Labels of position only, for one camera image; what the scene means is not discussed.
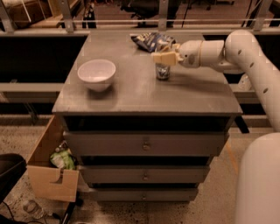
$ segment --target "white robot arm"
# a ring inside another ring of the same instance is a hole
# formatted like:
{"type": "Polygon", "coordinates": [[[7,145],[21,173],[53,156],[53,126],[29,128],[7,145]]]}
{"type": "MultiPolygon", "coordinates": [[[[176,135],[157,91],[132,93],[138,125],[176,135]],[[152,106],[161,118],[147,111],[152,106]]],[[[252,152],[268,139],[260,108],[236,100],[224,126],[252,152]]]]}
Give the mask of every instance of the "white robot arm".
{"type": "MultiPolygon", "coordinates": [[[[249,31],[233,31],[224,41],[188,41],[155,53],[166,65],[245,72],[275,132],[280,131],[280,73],[249,31]]],[[[238,177],[235,224],[280,223],[280,133],[257,138],[245,151],[238,177]]]]}
{"type": "Polygon", "coordinates": [[[183,67],[211,67],[223,73],[245,72],[270,124],[280,131],[280,72],[264,55],[255,36],[246,30],[215,41],[191,40],[169,52],[152,54],[154,62],[183,67]]]}

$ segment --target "black chair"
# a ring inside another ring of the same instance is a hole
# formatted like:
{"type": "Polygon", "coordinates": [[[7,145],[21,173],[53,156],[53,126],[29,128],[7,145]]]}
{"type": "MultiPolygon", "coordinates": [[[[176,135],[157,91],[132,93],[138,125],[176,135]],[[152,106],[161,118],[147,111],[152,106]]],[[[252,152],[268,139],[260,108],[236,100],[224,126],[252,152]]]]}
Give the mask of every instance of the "black chair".
{"type": "MultiPolygon", "coordinates": [[[[0,203],[6,198],[14,185],[26,171],[26,162],[18,154],[0,155],[0,203]]],[[[9,220],[0,214],[1,224],[25,224],[22,221],[9,220]]]]}

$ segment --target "gray cabinet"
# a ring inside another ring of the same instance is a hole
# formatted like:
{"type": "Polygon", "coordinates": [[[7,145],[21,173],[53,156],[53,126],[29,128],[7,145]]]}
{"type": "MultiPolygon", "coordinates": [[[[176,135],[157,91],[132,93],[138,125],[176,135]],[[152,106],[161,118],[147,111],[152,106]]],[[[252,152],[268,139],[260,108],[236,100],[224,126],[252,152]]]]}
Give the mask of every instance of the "gray cabinet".
{"type": "Polygon", "coordinates": [[[223,74],[210,68],[175,66],[168,81],[157,80],[150,54],[127,31],[90,33],[52,112],[94,199],[111,201],[194,200],[242,113],[223,74]],[[103,93],[77,78],[77,68],[97,58],[116,65],[103,93]]]}

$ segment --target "ceramic bowl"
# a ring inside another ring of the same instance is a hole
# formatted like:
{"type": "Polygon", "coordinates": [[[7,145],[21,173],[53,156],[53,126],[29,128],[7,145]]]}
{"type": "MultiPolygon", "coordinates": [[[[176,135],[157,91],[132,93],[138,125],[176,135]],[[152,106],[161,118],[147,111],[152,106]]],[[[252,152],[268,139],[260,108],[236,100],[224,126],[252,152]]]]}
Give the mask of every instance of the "ceramic bowl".
{"type": "Polygon", "coordinates": [[[106,90],[114,81],[115,64],[107,59],[92,59],[82,64],[78,76],[87,88],[96,92],[106,90]]]}

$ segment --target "drawer gap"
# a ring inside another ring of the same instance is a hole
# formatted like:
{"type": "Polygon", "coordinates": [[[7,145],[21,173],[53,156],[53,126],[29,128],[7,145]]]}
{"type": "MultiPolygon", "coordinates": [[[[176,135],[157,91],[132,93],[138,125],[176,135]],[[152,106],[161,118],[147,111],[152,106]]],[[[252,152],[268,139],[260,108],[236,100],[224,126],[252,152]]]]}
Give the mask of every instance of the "drawer gap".
{"type": "Polygon", "coordinates": [[[229,116],[94,115],[64,116],[69,131],[222,132],[229,116]]]}
{"type": "Polygon", "coordinates": [[[81,156],[84,165],[207,165],[209,157],[81,156]]]}
{"type": "Polygon", "coordinates": [[[88,183],[91,188],[95,189],[185,189],[185,188],[197,188],[196,183],[187,183],[187,184],[96,184],[88,183]]]}

